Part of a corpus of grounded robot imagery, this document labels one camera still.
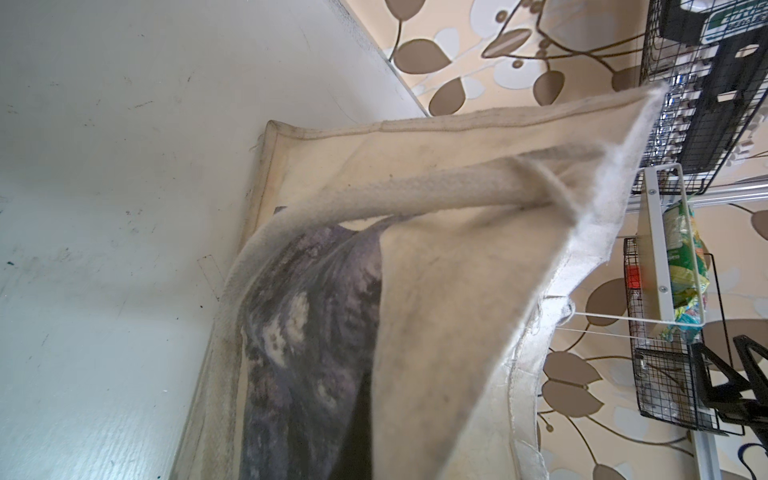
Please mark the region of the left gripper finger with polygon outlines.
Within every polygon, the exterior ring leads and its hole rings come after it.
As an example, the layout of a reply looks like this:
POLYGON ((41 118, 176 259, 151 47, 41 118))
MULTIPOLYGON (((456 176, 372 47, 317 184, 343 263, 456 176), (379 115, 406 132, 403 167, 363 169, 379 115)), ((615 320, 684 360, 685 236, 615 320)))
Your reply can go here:
POLYGON ((732 368, 703 343, 690 347, 695 390, 701 402, 714 409, 721 420, 749 427, 759 443, 766 447, 767 375, 759 367, 755 356, 767 359, 767 348, 747 335, 735 336, 733 343, 744 374, 732 368), (714 385, 710 381, 707 361, 726 377, 725 383, 714 385))

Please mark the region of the cream canvas grocery bag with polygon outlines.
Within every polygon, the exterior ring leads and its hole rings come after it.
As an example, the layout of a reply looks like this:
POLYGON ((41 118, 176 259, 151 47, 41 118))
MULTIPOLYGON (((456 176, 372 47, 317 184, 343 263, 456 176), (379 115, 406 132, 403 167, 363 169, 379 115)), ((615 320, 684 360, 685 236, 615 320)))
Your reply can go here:
POLYGON ((545 479, 537 391, 666 90, 271 121, 175 479, 545 479))

